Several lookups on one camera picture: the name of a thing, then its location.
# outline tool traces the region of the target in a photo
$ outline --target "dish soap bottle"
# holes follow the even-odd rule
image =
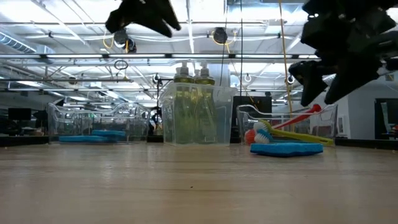
[[[210,77],[207,64],[202,64],[200,77],[195,79],[198,87],[198,103],[195,108],[195,120],[197,121],[196,142],[199,144],[215,144],[217,142],[217,114],[213,98],[215,84],[214,78]]]
[[[176,83],[176,96],[174,103],[174,133],[177,144],[188,144],[192,142],[192,127],[194,126],[193,105],[191,99],[191,83],[193,77],[189,75],[187,62],[182,62],[182,67],[177,68],[174,76]]]

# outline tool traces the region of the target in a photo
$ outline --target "brush bristles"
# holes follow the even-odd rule
[[[268,131],[267,126],[263,122],[256,122],[253,125],[253,129],[257,132],[260,129],[263,129],[265,131]]]
[[[270,140],[262,134],[256,134],[256,137],[254,137],[254,141],[256,143],[260,143],[260,144],[269,144],[270,143]]]

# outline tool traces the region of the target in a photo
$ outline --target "desk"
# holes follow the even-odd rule
[[[41,145],[0,149],[0,223],[398,223],[398,154],[328,148]]]

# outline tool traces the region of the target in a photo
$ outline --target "plastic container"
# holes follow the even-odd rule
[[[293,125],[287,125],[280,130],[294,131],[300,134],[311,134],[325,138],[334,139],[336,137],[336,122],[337,122],[337,105],[328,105],[318,113],[261,113],[251,105],[241,105],[236,108],[238,117],[239,133],[241,142],[245,142],[244,133],[253,128],[253,124],[260,119],[267,120],[271,125],[286,122],[296,116],[311,115],[307,119],[302,120]],[[280,136],[272,136],[274,139],[292,140]]]
[[[50,143],[146,141],[149,129],[150,109],[137,103],[121,103],[106,111],[76,110],[49,103],[47,113]]]
[[[178,99],[181,89],[190,93],[190,100],[184,102],[188,105],[182,105],[182,101]],[[236,88],[220,86],[169,84],[159,99],[162,103],[164,142],[175,146],[192,144],[229,146],[233,96],[236,92]],[[198,101],[204,93],[211,95],[213,110],[209,110],[206,106],[198,106]],[[184,107],[191,108],[190,111],[186,111],[186,114],[192,114],[191,117],[181,116],[180,111]],[[208,122],[201,122],[204,119],[214,122],[209,125]],[[209,128],[215,130],[213,138],[208,135]]]

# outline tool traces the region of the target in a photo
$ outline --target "yellow liquid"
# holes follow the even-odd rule
[[[215,80],[211,78],[197,78],[195,83],[203,85],[198,88],[195,120],[197,121],[197,135],[195,141],[200,144],[214,144],[217,142],[217,115],[213,100],[213,90],[206,85],[213,86]]]
[[[193,83],[192,77],[175,77],[175,83]],[[195,126],[191,89],[189,86],[178,86],[175,97],[175,142],[187,144],[192,142],[192,127]]]

